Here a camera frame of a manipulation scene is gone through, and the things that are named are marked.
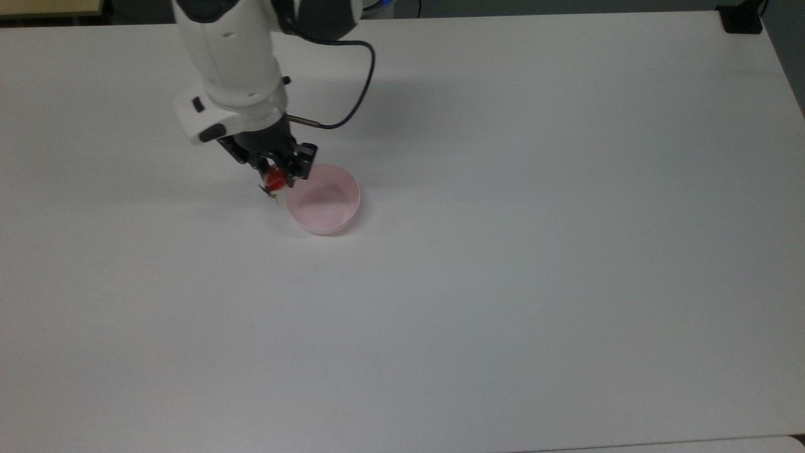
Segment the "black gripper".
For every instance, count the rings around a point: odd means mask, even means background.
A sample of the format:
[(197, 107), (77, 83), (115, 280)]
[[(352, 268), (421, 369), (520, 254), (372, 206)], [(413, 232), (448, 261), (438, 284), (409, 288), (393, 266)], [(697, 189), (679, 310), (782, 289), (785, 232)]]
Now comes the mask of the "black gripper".
[(309, 178), (318, 152), (314, 144), (299, 143), (293, 137), (287, 118), (261, 131), (218, 138), (218, 143), (236, 162), (257, 170), (261, 181), (267, 177), (270, 167), (276, 167), (284, 173), (287, 188), (293, 188), (296, 180)]

